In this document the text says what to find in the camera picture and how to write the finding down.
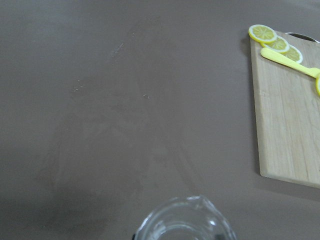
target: table surface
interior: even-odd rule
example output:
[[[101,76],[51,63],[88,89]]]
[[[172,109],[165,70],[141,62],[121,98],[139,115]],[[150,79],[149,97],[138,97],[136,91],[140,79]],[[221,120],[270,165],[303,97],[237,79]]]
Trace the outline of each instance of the table surface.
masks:
[[[1,6],[0,239],[129,240],[199,194],[240,240],[319,238],[320,189],[259,174],[247,32],[319,40],[317,1]]]

